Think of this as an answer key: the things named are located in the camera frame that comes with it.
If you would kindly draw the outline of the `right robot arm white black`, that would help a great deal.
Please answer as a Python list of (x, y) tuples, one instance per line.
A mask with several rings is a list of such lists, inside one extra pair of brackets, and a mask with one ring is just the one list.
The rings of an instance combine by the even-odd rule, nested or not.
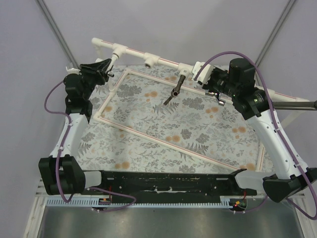
[(269, 154), (272, 174), (244, 170), (235, 175), (240, 188), (264, 191), (280, 202), (315, 182), (317, 170), (301, 159), (278, 121), (277, 113), (265, 91), (255, 87), (255, 67), (244, 58), (233, 59), (228, 70), (205, 63), (194, 74), (195, 80), (217, 99), (231, 98), (237, 110), (253, 128)]

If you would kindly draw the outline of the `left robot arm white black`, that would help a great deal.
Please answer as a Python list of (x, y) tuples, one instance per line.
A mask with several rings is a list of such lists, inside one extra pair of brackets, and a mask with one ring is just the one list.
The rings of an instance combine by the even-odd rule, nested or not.
[(60, 82), (66, 91), (65, 111), (52, 111), (44, 106), (50, 114), (63, 115), (65, 123), (57, 145), (48, 157), (39, 160), (38, 167), (47, 194), (60, 195), (66, 203), (85, 188), (101, 183), (101, 173), (84, 172), (76, 156), (82, 134), (92, 117), (90, 96), (97, 85), (105, 85), (113, 76), (112, 68), (112, 59), (81, 64)]

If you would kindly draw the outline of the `chrome faucet on mat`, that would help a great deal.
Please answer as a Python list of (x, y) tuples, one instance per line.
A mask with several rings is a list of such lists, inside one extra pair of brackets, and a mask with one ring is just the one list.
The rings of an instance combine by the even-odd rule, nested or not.
[(215, 92), (209, 92), (209, 91), (207, 91), (207, 92), (205, 93), (205, 95), (206, 95), (206, 96), (210, 96), (210, 97), (214, 97), (214, 98), (216, 99), (218, 105), (220, 105), (220, 106), (224, 106), (225, 103), (226, 103), (226, 101), (224, 101), (224, 100), (221, 99), (221, 94), (220, 94), (220, 93), (215, 93)]

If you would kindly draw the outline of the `dark grey lever faucet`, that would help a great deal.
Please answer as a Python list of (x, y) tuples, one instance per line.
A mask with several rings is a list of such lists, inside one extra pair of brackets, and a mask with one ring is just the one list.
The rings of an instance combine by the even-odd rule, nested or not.
[(169, 98), (163, 103), (165, 106), (173, 99), (176, 98), (179, 93), (180, 93), (180, 89), (182, 84), (184, 83), (186, 79), (185, 75), (180, 75), (179, 80), (177, 82), (177, 85), (173, 88), (173, 90), (171, 91), (171, 95), (169, 96)]

